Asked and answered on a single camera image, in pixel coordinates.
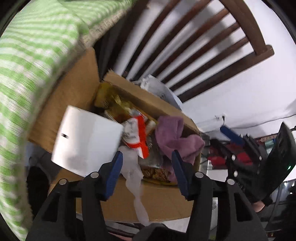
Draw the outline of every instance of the screw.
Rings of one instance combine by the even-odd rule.
[[[93,172],[91,174],[91,178],[97,178],[99,176],[99,173],[98,172]]]
[[[202,178],[203,177],[203,173],[202,172],[196,172],[195,176],[198,178]]]
[[[227,183],[228,183],[229,185],[234,185],[234,184],[235,184],[235,181],[233,181],[232,179],[228,179],[228,180],[227,180]]]
[[[59,181],[59,184],[60,185],[65,185],[67,183],[67,180],[66,179],[61,179],[60,181]]]

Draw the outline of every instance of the red and white packaging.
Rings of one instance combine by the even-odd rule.
[[[128,119],[122,123],[125,144],[137,150],[138,156],[145,159],[149,156],[149,149],[146,145],[146,126],[142,115]]]

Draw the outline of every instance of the person's hand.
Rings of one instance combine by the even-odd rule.
[[[252,203],[252,207],[255,212],[260,212],[264,208],[265,204],[262,201]]]

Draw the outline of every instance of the blue gripper pad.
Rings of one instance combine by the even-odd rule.
[[[123,155],[122,152],[117,151],[112,162],[113,166],[112,169],[109,172],[109,176],[106,180],[106,192],[105,192],[105,198],[108,199],[113,195],[117,179],[119,177],[122,164],[123,164]]]
[[[177,150],[172,152],[172,166],[177,177],[178,187],[181,194],[187,198],[189,196],[189,183],[182,167],[183,160]]]
[[[235,144],[239,146],[244,146],[244,140],[238,134],[229,129],[227,126],[221,126],[220,131]]]

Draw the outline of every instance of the purple cloth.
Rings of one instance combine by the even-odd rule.
[[[183,161],[193,165],[195,157],[204,148],[205,142],[196,134],[185,138],[181,137],[183,128],[184,121],[182,117],[161,116],[155,130],[156,141],[159,148],[170,160],[172,160],[172,152],[177,150]],[[177,182],[171,162],[164,162],[162,168],[171,173],[168,177],[171,182]]]

